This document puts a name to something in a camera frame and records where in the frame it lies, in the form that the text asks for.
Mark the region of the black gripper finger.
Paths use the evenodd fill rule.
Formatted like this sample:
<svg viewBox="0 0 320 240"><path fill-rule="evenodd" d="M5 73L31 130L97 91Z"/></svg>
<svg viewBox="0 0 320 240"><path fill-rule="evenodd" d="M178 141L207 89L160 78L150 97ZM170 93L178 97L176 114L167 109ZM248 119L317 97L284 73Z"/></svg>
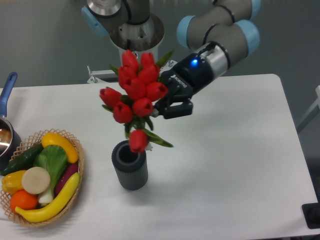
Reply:
<svg viewBox="0 0 320 240"><path fill-rule="evenodd" d="M161 98L154 104L152 116L174 117L173 108L171 107L172 103L173 96L167 94L164 98Z"/></svg>
<svg viewBox="0 0 320 240"><path fill-rule="evenodd" d="M165 119L189 116L193 112L193 106L193 103L189 99L186 99L179 105L165 107L162 115Z"/></svg>

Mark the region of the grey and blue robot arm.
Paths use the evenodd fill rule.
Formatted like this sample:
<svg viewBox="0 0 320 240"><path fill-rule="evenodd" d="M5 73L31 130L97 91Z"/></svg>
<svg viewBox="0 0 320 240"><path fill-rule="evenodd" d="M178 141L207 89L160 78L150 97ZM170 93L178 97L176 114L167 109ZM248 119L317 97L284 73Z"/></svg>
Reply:
<svg viewBox="0 0 320 240"><path fill-rule="evenodd" d="M258 0L215 0L206 14L179 22L177 40L192 53L160 75L168 94L156 102L153 117L190 115L193 95L258 48L260 33L251 18L260 7ZM120 53L158 55L165 28L151 13L148 0L89 0L81 13L88 26L99 36L109 36Z"/></svg>

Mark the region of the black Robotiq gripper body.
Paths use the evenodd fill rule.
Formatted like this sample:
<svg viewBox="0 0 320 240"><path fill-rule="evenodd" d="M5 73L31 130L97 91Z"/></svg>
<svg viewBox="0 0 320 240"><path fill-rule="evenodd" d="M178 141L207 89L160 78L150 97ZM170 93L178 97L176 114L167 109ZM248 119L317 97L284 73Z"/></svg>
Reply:
<svg viewBox="0 0 320 240"><path fill-rule="evenodd" d="M172 95L172 103L183 102L213 80L213 70L205 59L192 53L162 72L159 80L167 87L167 94Z"/></svg>

